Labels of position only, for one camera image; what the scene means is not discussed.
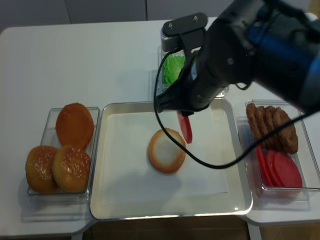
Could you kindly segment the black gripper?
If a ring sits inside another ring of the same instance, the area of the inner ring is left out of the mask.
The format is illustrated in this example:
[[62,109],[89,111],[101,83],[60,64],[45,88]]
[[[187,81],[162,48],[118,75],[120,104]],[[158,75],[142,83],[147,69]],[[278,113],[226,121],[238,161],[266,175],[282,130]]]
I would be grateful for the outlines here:
[[246,29],[231,23],[213,23],[205,32],[201,47],[185,58],[178,79],[164,93],[154,97],[156,113],[178,111],[183,117],[208,107],[229,85],[252,82],[252,45]]

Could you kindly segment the black blue robot arm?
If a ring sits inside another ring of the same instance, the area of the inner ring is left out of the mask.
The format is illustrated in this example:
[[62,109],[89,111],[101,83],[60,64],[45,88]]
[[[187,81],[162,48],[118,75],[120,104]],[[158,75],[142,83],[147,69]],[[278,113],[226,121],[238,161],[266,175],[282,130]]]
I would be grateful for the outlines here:
[[235,0],[212,24],[201,12],[180,17],[161,38],[185,62],[155,97],[158,112],[199,112],[229,85],[252,82],[305,113],[320,108],[320,22],[281,0]]

